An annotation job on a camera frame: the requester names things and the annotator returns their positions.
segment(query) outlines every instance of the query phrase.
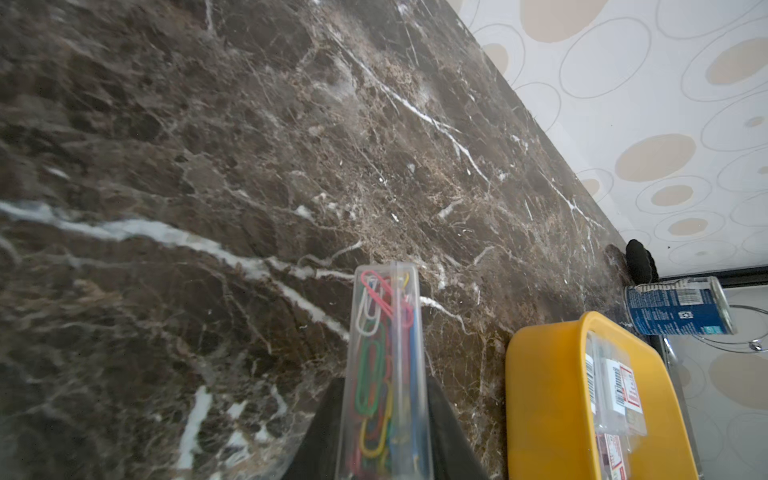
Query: yellow paper clip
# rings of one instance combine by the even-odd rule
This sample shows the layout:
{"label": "yellow paper clip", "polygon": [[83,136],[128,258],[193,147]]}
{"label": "yellow paper clip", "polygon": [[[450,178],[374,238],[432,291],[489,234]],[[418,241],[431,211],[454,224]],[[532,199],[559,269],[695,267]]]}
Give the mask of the yellow paper clip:
{"label": "yellow paper clip", "polygon": [[392,383],[389,380],[385,380],[386,384],[386,407],[384,408],[384,423],[382,424],[382,432],[379,437],[379,444],[374,450],[368,450],[366,447],[366,427],[368,427],[369,417],[365,417],[360,425],[360,453],[366,458],[376,458],[384,452],[384,445],[386,444],[387,424],[389,419],[392,418]]}

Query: clear plastic box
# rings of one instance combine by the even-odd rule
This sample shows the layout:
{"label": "clear plastic box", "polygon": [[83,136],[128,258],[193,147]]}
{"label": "clear plastic box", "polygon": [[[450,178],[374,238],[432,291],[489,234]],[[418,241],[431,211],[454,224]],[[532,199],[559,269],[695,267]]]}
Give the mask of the clear plastic box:
{"label": "clear plastic box", "polygon": [[629,355],[592,332],[587,334],[593,347],[598,412],[595,431],[615,435],[646,435],[645,416],[637,391]]}
{"label": "clear plastic box", "polygon": [[336,479],[432,478],[419,272],[359,266]]}
{"label": "clear plastic box", "polygon": [[600,474],[603,480],[628,480],[629,439],[623,435],[600,433],[595,440],[600,456]]}

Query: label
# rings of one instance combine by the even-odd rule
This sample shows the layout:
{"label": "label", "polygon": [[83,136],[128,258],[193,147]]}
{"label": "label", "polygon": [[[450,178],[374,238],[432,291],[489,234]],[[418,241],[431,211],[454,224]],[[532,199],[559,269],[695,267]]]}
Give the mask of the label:
{"label": "label", "polygon": [[605,434],[605,444],[608,450],[608,464],[611,467],[611,480],[627,480],[627,469],[621,454],[621,438],[619,435]]}
{"label": "label", "polygon": [[634,372],[631,368],[619,363],[621,368],[621,383],[624,385],[624,404],[628,409],[633,409],[637,413],[643,412],[643,406],[640,404],[640,392],[637,391],[637,383],[634,381]]}
{"label": "label", "polygon": [[592,415],[598,412],[598,409],[594,405],[594,359],[591,355],[586,354],[587,363],[587,387],[589,388],[589,401],[592,406]]}
{"label": "label", "polygon": [[624,294],[632,323],[645,335],[727,333],[720,306],[705,279],[629,286]]}
{"label": "label", "polygon": [[626,399],[624,398],[624,381],[621,378],[622,365],[616,360],[605,359],[606,382],[611,397],[611,408],[622,415],[627,414]]}

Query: white marble vein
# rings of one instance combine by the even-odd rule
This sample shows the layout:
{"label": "white marble vein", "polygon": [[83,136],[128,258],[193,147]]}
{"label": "white marble vein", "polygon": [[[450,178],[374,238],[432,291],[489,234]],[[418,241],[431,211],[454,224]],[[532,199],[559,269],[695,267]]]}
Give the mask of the white marble vein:
{"label": "white marble vein", "polygon": [[[57,227],[60,230],[79,233],[99,240],[121,242],[133,237],[146,237],[161,243],[166,247],[186,247],[198,252],[208,253],[232,268],[243,272],[245,278],[249,280],[270,281],[277,287],[283,296],[300,309],[306,311],[313,322],[322,323],[333,332],[338,333],[342,339],[349,341],[349,332],[341,326],[341,323],[331,318],[320,307],[311,303],[300,293],[272,277],[267,264],[273,262],[270,262],[269,259],[265,260],[259,257],[239,257],[226,251],[221,243],[218,243],[217,241],[203,238],[194,233],[187,232],[186,230],[172,227],[167,223],[154,220],[116,220],[112,222],[103,222],[98,225],[90,225],[88,223],[65,220],[63,215],[54,212],[50,205],[43,203],[9,204],[0,201],[0,212],[5,212],[10,217],[18,220],[44,223]],[[298,270],[289,269],[289,272],[300,279],[310,276],[308,271],[303,268],[299,268]],[[323,276],[328,272],[328,270],[324,270],[320,273],[320,276]],[[349,279],[347,277],[348,274],[343,275],[345,275],[343,276],[345,280]],[[317,272],[315,272],[314,276],[315,278],[319,278]]]}

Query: black object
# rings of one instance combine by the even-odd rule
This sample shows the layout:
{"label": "black object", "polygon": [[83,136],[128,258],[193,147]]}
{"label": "black object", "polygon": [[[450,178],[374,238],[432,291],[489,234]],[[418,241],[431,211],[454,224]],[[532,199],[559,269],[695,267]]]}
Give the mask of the black object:
{"label": "black object", "polygon": [[656,262],[642,243],[632,239],[627,243],[627,269],[635,283],[652,283],[659,281]]}
{"label": "black object", "polygon": [[736,270],[719,270],[687,275],[668,276],[664,280],[679,280],[689,276],[716,276],[723,288],[737,286],[768,285],[768,265],[739,268]]}
{"label": "black object", "polygon": [[[283,480],[333,480],[343,396],[344,379],[333,379]],[[427,399],[435,480],[488,480],[433,377],[427,378]]]}

